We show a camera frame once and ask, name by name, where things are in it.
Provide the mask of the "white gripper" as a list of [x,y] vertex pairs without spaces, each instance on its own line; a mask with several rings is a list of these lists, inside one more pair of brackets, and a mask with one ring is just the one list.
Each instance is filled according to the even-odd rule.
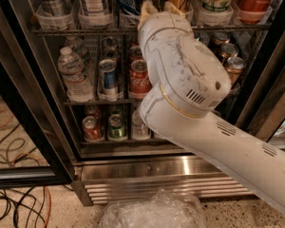
[[189,35],[193,33],[189,21],[183,17],[184,13],[175,7],[172,2],[166,1],[163,10],[164,12],[158,13],[151,0],[145,0],[142,3],[138,28],[138,40],[142,56],[146,54],[145,48],[151,37],[162,31],[172,29]]

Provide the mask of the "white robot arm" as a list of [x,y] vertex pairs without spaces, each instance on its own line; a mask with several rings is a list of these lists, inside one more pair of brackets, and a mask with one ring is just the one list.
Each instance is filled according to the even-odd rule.
[[285,152],[215,114],[231,80],[215,54],[195,39],[185,15],[172,3],[158,11],[144,1],[138,41],[152,85],[140,106],[143,122],[285,216]]

